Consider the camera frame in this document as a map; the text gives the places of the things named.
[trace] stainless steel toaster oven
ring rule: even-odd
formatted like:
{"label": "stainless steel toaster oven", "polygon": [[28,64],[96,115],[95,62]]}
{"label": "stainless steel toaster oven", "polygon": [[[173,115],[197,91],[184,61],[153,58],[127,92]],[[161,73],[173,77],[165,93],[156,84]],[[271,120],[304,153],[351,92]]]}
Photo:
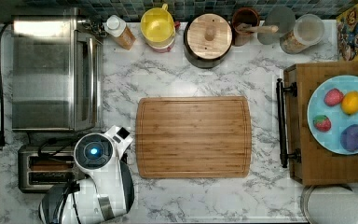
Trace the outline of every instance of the stainless steel toaster oven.
{"label": "stainless steel toaster oven", "polygon": [[103,44],[86,20],[15,17],[13,131],[75,132],[101,121]]}

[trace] lemon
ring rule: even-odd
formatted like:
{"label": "lemon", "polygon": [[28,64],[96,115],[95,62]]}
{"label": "lemon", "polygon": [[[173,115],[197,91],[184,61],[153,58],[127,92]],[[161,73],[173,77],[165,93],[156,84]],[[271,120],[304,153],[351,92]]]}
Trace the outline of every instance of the lemon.
{"label": "lemon", "polygon": [[342,99],[341,109],[345,114],[352,115],[358,112],[358,92],[350,91]]}

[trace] jar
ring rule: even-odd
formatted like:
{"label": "jar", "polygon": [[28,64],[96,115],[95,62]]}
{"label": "jar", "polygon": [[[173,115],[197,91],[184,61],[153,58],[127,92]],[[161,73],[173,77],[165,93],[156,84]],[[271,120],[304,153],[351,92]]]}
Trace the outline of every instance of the jar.
{"label": "jar", "polygon": [[131,49],[136,38],[124,20],[118,16],[111,16],[103,26],[105,31],[110,34],[115,42],[123,49]]}
{"label": "jar", "polygon": [[292,31],[280,38],[281,49],[296,54],[309,46],[318,44],[324,36],[324,23],[312,14],[304,15],[296,21]]}

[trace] blue plate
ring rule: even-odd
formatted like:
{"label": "blue plate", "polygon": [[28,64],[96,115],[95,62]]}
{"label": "blue plate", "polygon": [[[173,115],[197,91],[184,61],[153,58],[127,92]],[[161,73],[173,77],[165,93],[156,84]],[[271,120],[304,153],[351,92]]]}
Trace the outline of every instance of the blue plate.
{"label": "blue plate", "polygon": [[[328,150],[337,154],[352,155],[357,154],[358,150],[350,152],[340,144],[341,133],[351,126],[358,124],[358,112],[353,115],[345,114],[341,109],[341,104],[328,106],[324,103],[324,97],[328,91],[337,88],[344,95],[349,91],[358,91],[358,77],[338,76],[326,80],[310,97],[308,104],[307,119],[310,131],[315,139]],[[326,115],[331,121],[331,129],[326,132],[320,132],[313,126],[313,119],[317,115]]]}

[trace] wooden tray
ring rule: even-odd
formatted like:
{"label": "wooden tray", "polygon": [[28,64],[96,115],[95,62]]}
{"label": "wooden tray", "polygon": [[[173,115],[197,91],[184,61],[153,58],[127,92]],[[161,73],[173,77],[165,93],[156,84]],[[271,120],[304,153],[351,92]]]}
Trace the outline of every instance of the wooden tray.
{"label": "wooden tray", "polygon": [[313,92],[331,77],[358,77],[358,62],[301,63],[284,71],[284,86],[296,82],[298,96],[285,94],[289,153],[301,151],[301,162],[290,161],[291,177],[306,186],[358,182],[358,154],[339,155],[322,147],[307,122]]}

